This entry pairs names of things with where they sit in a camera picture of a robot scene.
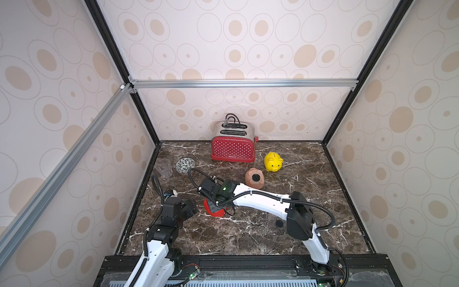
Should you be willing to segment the red piggy bank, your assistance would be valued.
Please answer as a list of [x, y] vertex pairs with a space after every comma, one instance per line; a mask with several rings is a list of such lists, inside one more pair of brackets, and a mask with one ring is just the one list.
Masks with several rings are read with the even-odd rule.
[[216, 206], [209, 199], [204, 200], [204, 208], [206, 212], [213, 217], [223, 217], [225, 215], [225, 208]]

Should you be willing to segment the pink piggy bank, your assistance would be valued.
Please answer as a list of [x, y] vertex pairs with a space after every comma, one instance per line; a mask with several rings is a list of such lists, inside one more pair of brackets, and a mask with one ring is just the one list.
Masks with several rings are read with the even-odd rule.
[[249, 169], [245, 174], [245, 184], [251, 188], [261, 190], [264, 186], [265, 179], [261, 170], [256, 168]]

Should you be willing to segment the yellow piggy bank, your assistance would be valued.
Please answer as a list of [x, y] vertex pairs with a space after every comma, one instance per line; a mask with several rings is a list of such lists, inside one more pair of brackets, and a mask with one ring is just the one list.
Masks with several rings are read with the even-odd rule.
[[277, 153], [269, 152], [264, 158], [264, 165], [268, 172], [277, 172], [282, 168], [283, 159]]

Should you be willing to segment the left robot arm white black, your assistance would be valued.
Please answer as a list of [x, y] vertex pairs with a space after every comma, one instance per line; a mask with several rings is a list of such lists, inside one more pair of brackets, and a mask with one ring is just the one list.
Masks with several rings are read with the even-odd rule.
[[157, 219], [143, 236], [143, 254], [125, 286], [164, 287], [180, 268], [180, 252], [170, 249], [184, 222], [197, 213], [193, 200], [171, 196], [164, 200]]

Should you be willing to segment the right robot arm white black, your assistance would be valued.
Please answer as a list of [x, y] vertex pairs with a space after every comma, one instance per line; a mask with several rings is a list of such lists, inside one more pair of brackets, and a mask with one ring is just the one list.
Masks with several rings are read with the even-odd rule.
[[[298, 192], [290, 195], [274, 194], [249, 187], [233, 180], [220, 181], [206, 177], [194, 185], [200, 195], [209, 202], [210, 209], [223, 210], [229, 206], [242, 206], [267, 212], [286, 222], [287, 233], [302, 241], [310, 253], [312, 262], [328, 265], [331, 251], [325, 245], [320, 232], [335, 225], [335, 217], [326, 208], [306, 201]], [[330, 223], [319, 227], [313, 218], [312, 208], [326, 213]]]

